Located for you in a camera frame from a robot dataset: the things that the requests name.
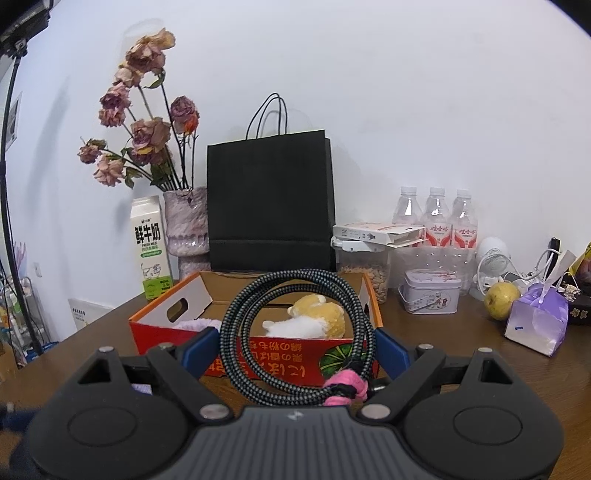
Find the clear water bottle middle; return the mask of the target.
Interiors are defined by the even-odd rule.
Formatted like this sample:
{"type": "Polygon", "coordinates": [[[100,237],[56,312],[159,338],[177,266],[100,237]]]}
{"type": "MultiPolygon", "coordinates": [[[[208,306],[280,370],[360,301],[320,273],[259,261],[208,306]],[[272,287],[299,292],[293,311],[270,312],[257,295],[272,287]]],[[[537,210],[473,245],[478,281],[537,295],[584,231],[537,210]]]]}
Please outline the clear water bottle middle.
{"type": "Polygon", "coordinates": [[[425,226],[425,244],[433,247],[449,247],[452,243],[452,224],[443,187],[431,187],[422,217],[425,226]]]}

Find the lilac fluffy plush cloth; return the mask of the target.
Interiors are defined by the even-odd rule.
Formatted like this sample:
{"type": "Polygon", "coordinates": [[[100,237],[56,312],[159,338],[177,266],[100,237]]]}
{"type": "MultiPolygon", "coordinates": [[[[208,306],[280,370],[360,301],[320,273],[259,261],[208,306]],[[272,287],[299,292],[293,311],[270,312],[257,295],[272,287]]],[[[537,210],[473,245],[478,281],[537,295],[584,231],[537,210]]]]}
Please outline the lilac fluffy plush cloth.
{"type": "Polygon", "coordinates": [[[221,320],[197,318],[193,320],[183,320],[173,326],[174,329],[201,332],[206,328],[215,328],[217,331],[221,330],[221,320]]]}

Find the yellow green apple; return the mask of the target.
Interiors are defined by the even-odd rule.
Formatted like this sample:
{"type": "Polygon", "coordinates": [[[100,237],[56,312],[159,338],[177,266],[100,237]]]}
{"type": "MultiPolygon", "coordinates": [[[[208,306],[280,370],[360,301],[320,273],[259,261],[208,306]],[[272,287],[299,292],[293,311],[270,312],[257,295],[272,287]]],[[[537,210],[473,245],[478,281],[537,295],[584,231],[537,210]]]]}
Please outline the yellow green apple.
{"type": "Polygon", "coordinates": [[[484,297],[484,306],[491,318],[506,321],[513,303],[521,297],[520,290],[510,282],[494,284],[484,297]]]}

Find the yellow white plush toy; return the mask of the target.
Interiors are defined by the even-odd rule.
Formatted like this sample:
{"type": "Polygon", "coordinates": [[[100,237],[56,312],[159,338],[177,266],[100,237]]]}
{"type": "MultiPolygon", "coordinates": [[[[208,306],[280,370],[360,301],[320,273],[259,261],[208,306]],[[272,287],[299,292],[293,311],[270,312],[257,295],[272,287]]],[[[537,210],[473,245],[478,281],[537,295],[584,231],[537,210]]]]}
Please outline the yellow white plush toy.
{"type": "Polygon", "coordinates": [[[345,310],[321,294],[308,294],[287,308],[287,320],[263,321],[266,337],[287,339],[342,339],[346,334],[345,310]]]}

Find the dried pink rose bouquet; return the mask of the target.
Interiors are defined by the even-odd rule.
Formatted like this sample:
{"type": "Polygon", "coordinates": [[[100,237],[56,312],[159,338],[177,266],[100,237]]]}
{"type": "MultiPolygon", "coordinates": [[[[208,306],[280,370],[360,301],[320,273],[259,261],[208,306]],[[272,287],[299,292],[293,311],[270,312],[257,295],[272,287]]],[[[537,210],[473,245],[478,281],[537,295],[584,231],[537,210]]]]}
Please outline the dried pink rose bouquet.
{"type": "Polygon", "coordinates": [[[132,188],[141,178],[162,192],[195,187],[200,113],[186,96],[169,99],[164,86],[166,52],[175,44],[174,34],[165,28],[140,37],[99,99],[100,125],[127,134],[119,150],[104,139],[82,142],[77,156],[94,167],[93,178],[101,185],[132,188]]]}

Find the white orange flat carton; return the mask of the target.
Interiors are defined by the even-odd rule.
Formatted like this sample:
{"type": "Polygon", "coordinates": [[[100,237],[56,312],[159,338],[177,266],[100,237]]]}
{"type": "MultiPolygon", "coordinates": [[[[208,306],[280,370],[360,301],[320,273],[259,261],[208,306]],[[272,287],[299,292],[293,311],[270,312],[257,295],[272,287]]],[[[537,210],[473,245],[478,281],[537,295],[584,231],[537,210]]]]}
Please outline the white orange flat carton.
{"type": "Polygon", "coordinates": [[[424,241],[423,226],[391,225],[381,223],[349,223],[335,225],[332,234],[342,240],[355,240],[391,248],[420,244],[424,241]]]}

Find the clear water bottle left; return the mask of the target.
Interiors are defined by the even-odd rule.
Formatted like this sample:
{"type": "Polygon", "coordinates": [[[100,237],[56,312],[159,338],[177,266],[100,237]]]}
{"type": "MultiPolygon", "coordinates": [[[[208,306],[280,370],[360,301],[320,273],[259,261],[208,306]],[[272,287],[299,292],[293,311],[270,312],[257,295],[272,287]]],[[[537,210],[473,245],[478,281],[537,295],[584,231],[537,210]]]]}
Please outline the clear water bottle left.
{"type": "Polygon", "coordinates": [[[417,199],[417,188],[401,186],[401,195],[393,214],[393,224],[397,226],[419,225],[422,210],[417,199]]]}

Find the clear container with grains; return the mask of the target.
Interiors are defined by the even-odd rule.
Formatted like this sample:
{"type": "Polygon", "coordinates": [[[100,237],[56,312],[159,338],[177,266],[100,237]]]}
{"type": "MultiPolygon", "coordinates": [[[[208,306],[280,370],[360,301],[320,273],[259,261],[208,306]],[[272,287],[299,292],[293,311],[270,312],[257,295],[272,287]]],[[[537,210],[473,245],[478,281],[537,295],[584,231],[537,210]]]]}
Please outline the clear container with grains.
{"type": "Polygon", "coordinates": [[[335,261],[339,271],[366,273],[379,303],[385,303],[389,292],[391,262],[386,246],[360,240],[332,237],[335,261]]]}

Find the clear water bottle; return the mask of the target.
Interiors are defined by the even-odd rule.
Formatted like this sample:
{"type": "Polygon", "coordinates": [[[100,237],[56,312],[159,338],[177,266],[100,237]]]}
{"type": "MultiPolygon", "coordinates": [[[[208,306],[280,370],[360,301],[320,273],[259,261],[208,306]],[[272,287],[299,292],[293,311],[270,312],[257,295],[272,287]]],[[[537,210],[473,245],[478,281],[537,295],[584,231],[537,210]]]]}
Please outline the clear water bottle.
{"type": "Polygon", "coordinates": [[[433,247],[449,247],[452,243],[452,224],[443,187],[431,187],[422,217],[425,226],[425,244],[433,247]]]}
{"type": "Polygon", "coordinates": [[[478,242],[478,219],[468,190],[457,190],[450,221],[453,245],[462,249],[474,249],[478,242]]]}
{"type": "Polygon", "coordinates": [[[401,195],[393,214],[393,224],[397,226],[419,225],[422,210],[417,199],[417,188],[401,186],[401,195]]]}

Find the small printed tin box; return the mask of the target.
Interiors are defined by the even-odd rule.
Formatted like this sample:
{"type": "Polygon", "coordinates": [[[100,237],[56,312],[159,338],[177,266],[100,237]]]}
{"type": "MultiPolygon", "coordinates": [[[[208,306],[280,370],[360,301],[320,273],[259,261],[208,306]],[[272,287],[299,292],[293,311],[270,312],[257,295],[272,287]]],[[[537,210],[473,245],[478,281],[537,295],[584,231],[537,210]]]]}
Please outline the small printed tin box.
{"type": "Polygon", "coordinates": [[[453,272],[414,269],[405,273],[399,295],[408,313],[448,315],[458,310],[461,287],[453,272]]]}

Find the white green milk carton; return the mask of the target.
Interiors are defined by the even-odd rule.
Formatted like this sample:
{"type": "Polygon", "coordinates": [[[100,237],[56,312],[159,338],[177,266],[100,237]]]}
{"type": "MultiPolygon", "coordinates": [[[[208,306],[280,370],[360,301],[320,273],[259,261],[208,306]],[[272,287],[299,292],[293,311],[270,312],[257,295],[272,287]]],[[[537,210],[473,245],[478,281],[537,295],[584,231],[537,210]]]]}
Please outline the white green milk carton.
{"type": "Polygon", "coordinates": [[[134,199],[130,222],[143,292],[145,298],[151,301],[173,285],[159,197],[134,199]]]}

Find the small white desk fan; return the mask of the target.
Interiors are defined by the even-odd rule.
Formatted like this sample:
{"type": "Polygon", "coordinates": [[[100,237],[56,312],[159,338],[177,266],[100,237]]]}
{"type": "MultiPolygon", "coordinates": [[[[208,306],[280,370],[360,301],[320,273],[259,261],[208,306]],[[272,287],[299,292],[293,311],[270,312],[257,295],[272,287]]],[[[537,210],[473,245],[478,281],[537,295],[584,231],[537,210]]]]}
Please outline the small white desk fan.
{"type": "Polygon", "coordinates": [[[476,272],[473,276],[470,295],[483,300],[486,292],[502,280],[508,271],[510,254],[506,243],[497,237],[486,237],[480,241],[475,255],[476,272]]]}

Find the red cardboard pumpkin box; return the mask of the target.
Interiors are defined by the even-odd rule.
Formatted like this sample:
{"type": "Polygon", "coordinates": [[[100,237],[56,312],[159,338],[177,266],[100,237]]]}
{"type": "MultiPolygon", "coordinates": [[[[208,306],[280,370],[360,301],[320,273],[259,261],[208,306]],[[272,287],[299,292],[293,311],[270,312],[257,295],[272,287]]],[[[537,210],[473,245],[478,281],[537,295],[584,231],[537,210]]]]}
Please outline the red cardboard pumpkin box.
{"type": "MultiPolygon", "coordinates": [[[[139,353],[169,342],[180,345],[195,335],[182,330],[183,321],[222,320],[229,303],[256,277],[247,274],[193,273],[129,318],[139,353]]],[[[321,386],[346,364],[353,327],[346,322],[341,339],[269,337],[263,323],[288,318],[287,308],[301,293],[283,295],[263,307],[250,329],[249,348],[256,362],[271,375],[301,386],[321,386]]]]}

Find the clear water bottle right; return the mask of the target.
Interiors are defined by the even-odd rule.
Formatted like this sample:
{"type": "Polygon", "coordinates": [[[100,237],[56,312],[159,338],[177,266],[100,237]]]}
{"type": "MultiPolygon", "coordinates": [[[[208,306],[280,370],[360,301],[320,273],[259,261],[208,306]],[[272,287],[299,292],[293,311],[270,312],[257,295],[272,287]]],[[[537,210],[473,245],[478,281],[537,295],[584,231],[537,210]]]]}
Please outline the clear water bottle right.
{"type": "Polygon", "coordinates": [[[478,219],[468,190],[457,190],[450,221],[453,245],[462,249],[474,249],[478,242],[478,219]]]}

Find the pink textured flower vase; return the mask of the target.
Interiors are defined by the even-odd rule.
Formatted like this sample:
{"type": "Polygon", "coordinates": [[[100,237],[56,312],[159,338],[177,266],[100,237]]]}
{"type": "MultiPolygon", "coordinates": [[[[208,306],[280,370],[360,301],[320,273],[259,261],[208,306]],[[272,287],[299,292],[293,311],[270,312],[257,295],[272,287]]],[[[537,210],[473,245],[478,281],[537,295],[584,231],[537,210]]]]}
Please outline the pink textured flower vase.
{"type": "Polygon", "coordinates": [[[209,271],[206,187],[164,192],[163,199],[167,249],[178,259],[179,279],[209,271]]]}

